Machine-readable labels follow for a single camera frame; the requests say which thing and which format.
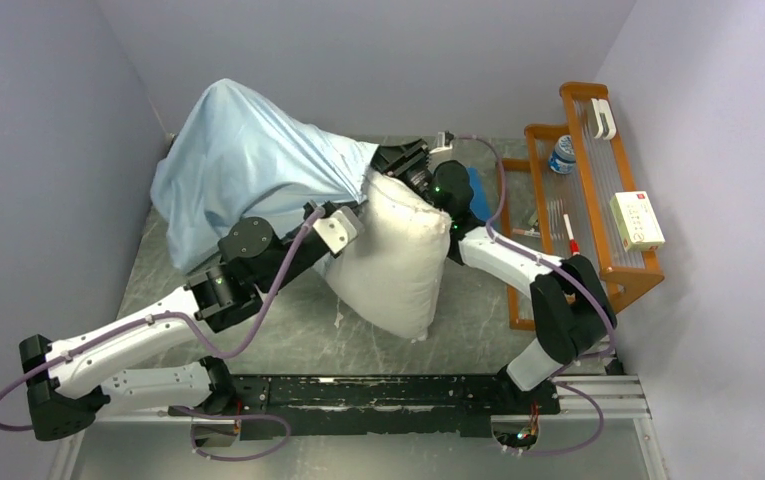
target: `blue fabric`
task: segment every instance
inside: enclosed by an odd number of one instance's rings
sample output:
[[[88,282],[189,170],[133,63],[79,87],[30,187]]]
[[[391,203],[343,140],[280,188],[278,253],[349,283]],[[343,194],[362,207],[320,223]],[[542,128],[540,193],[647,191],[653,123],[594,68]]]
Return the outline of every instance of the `blue fabric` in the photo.
[[[485,197],[485,189],[482,188],[482,180],[479,178],[479,170],[469,167],[467,175],[470,179],[470,188],[473,189],[473,199],[470,201],[470,211],[473,216],[487,222],[491,218],[491,208]]]
[[[363,202],[377,147],[300,123],[231,80],[211,85],[150,189],[173,265],[187,273],[205,261],[242,217],[264,217],[282,236],[309,200]]]

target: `red and white pen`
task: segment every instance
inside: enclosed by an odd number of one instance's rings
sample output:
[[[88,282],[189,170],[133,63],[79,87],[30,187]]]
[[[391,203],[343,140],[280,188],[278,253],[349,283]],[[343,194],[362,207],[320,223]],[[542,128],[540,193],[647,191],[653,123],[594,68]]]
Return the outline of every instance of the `red and white pen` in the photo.
[[[564,214],[565,217],[565,228],[568,231],[568,239],[570,239],[570,254],[571,255],[579,255],[579,244],[576,243],[576,240],[573,238],[573,229],[570,228],[570,217],[567,213]]]

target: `white pillow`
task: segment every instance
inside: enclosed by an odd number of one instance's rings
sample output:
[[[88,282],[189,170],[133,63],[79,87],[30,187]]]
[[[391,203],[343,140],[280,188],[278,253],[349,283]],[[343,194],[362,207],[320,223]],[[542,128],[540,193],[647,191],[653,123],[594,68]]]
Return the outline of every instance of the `white pillow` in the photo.
[[[423,340],[435,317],[450,216],[400,181],[371,171],[364,232],[327,265],[326,283],[370,323]]]

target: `wooden shelf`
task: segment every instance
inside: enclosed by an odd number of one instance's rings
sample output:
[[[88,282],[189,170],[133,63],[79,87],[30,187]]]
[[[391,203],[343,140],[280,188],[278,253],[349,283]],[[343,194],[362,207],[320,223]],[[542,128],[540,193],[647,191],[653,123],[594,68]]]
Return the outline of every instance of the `wooden shelf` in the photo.
[[[616,192],[637,190],[620,132],[611,141],[596,140],[588,132],[584,102],[608,99],[605,85],[566,83],[560,89],[568,123],[529,125],[525,129],[529,160],[504,159],[507,171],[532,175],[541,247],[544,253],[567,257],[570,247],[563,214],[571,220],[580,251],[598,269],[615,312],[620,312],[664,280],[655,252],[625,252],[612,218],[609,200]],[[576,170],[554,173],[547,160],[556,141],[570,135]],[[511,235],[508,205],[502,212],[503,233]],[[533,330],[532,319],[521,318],[518,292],[508,287],[509,325]]]

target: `blue jar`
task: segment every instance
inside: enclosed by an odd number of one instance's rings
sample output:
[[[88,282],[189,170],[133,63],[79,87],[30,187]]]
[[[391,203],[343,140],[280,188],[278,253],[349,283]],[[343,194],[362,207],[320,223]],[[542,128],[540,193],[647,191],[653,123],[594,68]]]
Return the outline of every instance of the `blue jar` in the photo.
[[[550,170],[562,175],[567,175],[576,168],[576,156],[573,154],[573,143],[570,140],[570,135],[559,137],[547,164],[550,166]]]

